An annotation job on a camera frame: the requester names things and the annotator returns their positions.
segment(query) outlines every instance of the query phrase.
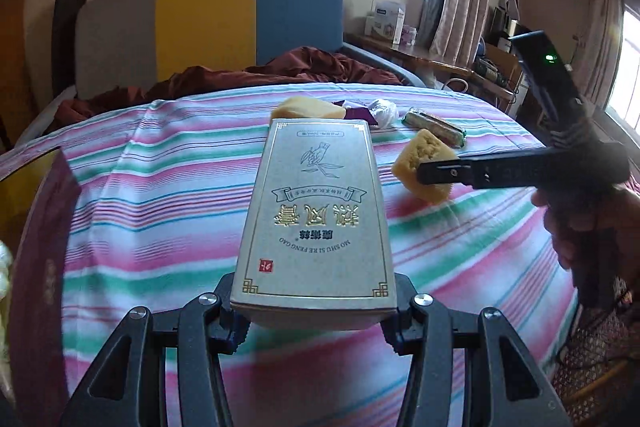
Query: porous sponge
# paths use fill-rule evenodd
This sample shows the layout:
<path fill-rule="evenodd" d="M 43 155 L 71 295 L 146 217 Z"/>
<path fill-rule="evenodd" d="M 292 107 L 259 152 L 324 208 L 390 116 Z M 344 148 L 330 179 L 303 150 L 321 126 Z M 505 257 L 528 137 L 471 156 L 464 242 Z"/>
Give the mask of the porous sponge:
<path fill-rule="evenodd" d="M 342 120 L 346 109 L 309 96 L 292 96 L 271 111 L 274 118 L 334 118 Z"/>
<path fill-rule="evenodd" d="M 436 136 L 420 129 L 391 167 L 392 174 L 417 198 L 431 204 L 442 203 L 449 197 L 450 184 L 422 185 L 418 183 L 416 171 L 421 163 L 455 160 L 458 156 Z"/>

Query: striped fabric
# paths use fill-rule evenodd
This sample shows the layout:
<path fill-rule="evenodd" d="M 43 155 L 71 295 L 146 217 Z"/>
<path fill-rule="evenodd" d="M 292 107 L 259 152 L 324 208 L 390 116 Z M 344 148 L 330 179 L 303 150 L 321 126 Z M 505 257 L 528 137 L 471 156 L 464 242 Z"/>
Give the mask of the striped fabric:
<path fill-rule="evenodd" d="M 414 105 L 467 131 L 463 153 L 539 146 L 497 109 L 452 92 L 305 84 L 236 89 L 112 112 L 3 155 L 0 175 L 62 147 L 82 195 L 72 223 L 63 289 L 63 346 L 69 390 L 122 316 L 135 305 L 179 308 L 233 271 L 269 114 L 292 94 L 325 100 Z M 447 306 L 503 310 L 548 369 L 575 308 L 529 203 L 530 188 L 471 190 L 420 203 L 390 166 L 414 131 L 373 131 L 396 271 Z M 253 325 L 222 357 L 237 426 L 392 426 L 410 359 L 397 357 L 379 327 L 317 333 Z M 171 425 L 179 424 L 175 352 L 168 354 Z M 454 357 L 451 425 L 462 416 L 463 359 Z"/>

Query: gold border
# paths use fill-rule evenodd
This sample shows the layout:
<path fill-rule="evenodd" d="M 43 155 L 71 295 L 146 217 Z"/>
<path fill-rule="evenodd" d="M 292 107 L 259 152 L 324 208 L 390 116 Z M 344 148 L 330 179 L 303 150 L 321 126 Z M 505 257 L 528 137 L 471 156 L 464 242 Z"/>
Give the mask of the gold border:
<path fill-rule="evenodd" d="M 269 165 L 271 164 L 271 154 L 273 153 L 273 147 L 276 143 L 276 135 L 278 134 L 278 130 L 282 129 L 283 127 L 287 126 L 287 123 L 293 124 L 293 125 L 307 125 L 308 123 L 305 122 L 278 122 L 276 124 L 276 129 L 273 133 L 273 141 L 271 143 L 271 149 L 269 151 L 269 157 L 267 158 L 267 166 L 266 166 L 266 170 L 269 169 Z M 335 121 L 335 122 L 319 122 L 322 124 L 328 124 L 328 125 L 349 125 L 348 122 L 345 121 Z M 371 154 L 367 154 L 368 158 L 369 158 L 369 172 L 371 172 L 371 182 L 372 185 L 375 185 L 375 179 L 373 177 L 373 165 L 372 165 L 372 159 L 375 156 L 374 150 L 373 150 L 373 141 L 371 140 L 371 134 L 369 133 L 369 139 L 367 139 L 367 133 L 365 132 L 365 125 L 363 123 L 352 123 L 351 125 L 353 125 L 354 128 L 356 128 L 359 131 L 362 131 L 362 133 L 364 134 L 364 139 L 365 139 L 365 144 L 371 145 Z M 264 178 L 264 182 L 262 184 L 262 187 L 260 189 L 260 202 L 262 202 L 262 197 L 264 195 L 264 186 L 266 185 L 266 176 Z M 378 195 L 377 195 L 377 190 L 375 188 L 375 186 L 373 187 L 373 199 L 374 202 L 376 204 L 376 211 L 378 214 L 378 233 L 380 234 L 380 246 L 382 247 L 382 269 L 385 273 L 385 280 L 384 282 L 381 282 L 380 285 L 385 284 L 388 287 L 388 278 L 386 275 L 386 260 L 385 260 L 385 251 L 384 251 L 384 242 L 382 240 L 382 222 L 380 221 L 380 206 L 378 204 Z M 251 242 L 249 243 L 249 254 L 246 258 L 246 265 L 244 267 L 244 281 L 242 282 L 243 286 L 244 283 L 246 283 L 247 281 L 251 281 L 253 283 L 253 279 L 249 279 L 247 277 L 248 273 L 249 273 L 249 263 L 251 261 L 251 257 L 254 251 L 254 238 L 255 238 L 255 229 L 257 228 L 257 226 L 254 225 L 254 230 L 252 232 L 251 235 Z M 357 296 L 343 296 L 343 295 L 327 295 L 327 296 L 318 296 L 318 297 L 310 297 L 310 296 L 306 296 L 306 295 L 284 295 L 284 294 L 280 294 L 280 293 L 262 293 L 262 292 L 258 292 L 258 286 L 252 286 L 252 288 L 255 288 L 255 292 L 243 292 L 242 293 L 249 293 L 251 295 L 264 295 L 264 296 L 269 296 L 269 297 L 295 297 L 295 298 L 309 298 L 309 299 L 370 299 L 372 298 L 372 295 L 357 295 Z"/>

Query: human hand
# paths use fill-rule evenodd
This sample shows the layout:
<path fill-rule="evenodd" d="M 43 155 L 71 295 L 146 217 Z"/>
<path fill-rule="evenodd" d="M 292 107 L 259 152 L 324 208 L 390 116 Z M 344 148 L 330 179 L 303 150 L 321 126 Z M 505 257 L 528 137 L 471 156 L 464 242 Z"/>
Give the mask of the human hand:
<path fill-rule="evenodd" d="M 543 190 L 537 190 L 531 203 L 547 206 L 548 196 Z M 580 232 L 614 229 L 620 256 L 618 276 L 630 287 L 636 285 L 640 277 L 640 197 L 634 192 L 615 188 L 597 206 L 573 212 L 564 219 L 559 218 L 557 210 L 548 208 L 544 225 L 552 236 L 558 263 L 565 270 L 569 270 L 580 255 Z"/>

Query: window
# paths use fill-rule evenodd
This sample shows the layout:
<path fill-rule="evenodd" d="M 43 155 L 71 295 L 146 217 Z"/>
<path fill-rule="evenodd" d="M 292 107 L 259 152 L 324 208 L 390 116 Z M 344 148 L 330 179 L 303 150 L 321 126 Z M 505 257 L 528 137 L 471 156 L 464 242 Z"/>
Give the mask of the window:
<path fill-rule="evenodd" d="M 640 20 L 625 11 L 618 73 L 607 113 L 634 140 L 640 139 Z"/>

